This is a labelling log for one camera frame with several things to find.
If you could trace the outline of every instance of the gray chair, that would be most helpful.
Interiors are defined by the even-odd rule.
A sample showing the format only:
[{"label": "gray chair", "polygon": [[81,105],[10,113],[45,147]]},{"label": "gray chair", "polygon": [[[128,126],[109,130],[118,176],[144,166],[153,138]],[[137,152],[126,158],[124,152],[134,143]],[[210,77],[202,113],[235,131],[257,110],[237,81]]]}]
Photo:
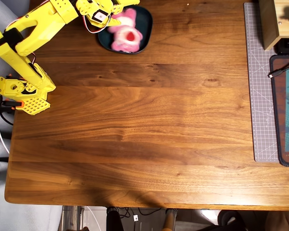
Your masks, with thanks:
[{"label": "gray chair", "polygon": [[[0,0],[0,30],[17,17],[26,14],[29,0]],[[0,58],[0,76],[15,74],[13,69]],[[6,118],[13,122],[11,115]],[[0,118],[0,131],[10,148],[12,126]],[[0,142],[0,157],[8,157]],[[0,231],[57,231],[62,206],[53,205],[16,205],[4,199],[7,163],[0,162]]]}]

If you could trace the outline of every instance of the gray cutting mat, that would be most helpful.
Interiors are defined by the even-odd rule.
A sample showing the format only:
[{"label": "gray cutting mat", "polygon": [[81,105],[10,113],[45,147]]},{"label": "gray cutting mat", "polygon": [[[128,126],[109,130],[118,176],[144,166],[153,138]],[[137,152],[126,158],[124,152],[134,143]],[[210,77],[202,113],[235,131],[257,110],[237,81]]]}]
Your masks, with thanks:
[{"label": "gray cutting mat", "polygon": [[278,162],[272,86],[267,76],[270,57],[276,53],[263,49],[259,5],[244,3],[244,13],[255,161]]}]

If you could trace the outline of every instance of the white label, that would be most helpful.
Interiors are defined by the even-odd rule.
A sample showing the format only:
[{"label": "white label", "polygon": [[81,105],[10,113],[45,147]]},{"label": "white label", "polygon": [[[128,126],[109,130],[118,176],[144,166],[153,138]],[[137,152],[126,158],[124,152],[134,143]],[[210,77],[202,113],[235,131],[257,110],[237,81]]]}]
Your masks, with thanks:
[{"label": "white label", "polygon": [[138,215],[134,215],[134,221],[138,221]]},{"label": "white label", "polygon": [[94,17],[103,22],[107,18],[107,15],[104,15],[103,13],[98,12],[98,13],[96,13],[96,15]]}]

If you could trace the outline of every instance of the yellow robotic arm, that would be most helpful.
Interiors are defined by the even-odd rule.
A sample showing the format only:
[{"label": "yellow robotic arm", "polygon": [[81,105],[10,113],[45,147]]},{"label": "yellow robotic arm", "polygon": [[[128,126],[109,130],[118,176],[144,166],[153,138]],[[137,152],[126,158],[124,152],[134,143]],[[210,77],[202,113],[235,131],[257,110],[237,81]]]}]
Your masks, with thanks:
[{"label": "yellow robotic arm", "polygon": [[[51,40],[61,28],[78,17],[78,12],[97,27],[117,26],[120,21],[111,14],[139,0],[47,0],[0,32],[0,57],[22,78],[0,77],[0,95],[22,102],[17,110],[35,115],[50,107],[47,93],[55,89],[47,73],[27,56]],[[35,26],[23,38],[21,31]]]}]

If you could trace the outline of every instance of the stuffed animal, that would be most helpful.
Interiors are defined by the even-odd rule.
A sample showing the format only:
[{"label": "stuffed animal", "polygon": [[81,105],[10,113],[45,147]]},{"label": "stuffed animal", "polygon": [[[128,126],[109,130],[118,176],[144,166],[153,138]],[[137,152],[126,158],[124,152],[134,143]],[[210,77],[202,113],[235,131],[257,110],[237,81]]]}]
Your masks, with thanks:
[{"label": "stuffed animal", "polygon": [[121,21],[121,25],[108,28],[108,31],[114,34],[114,42],[111,44],[113,50],[123,52],[139,51],[143,35],[135,28],[136,15],[136,10],[128,8],[126,11],[112,16],[112,18]]}]

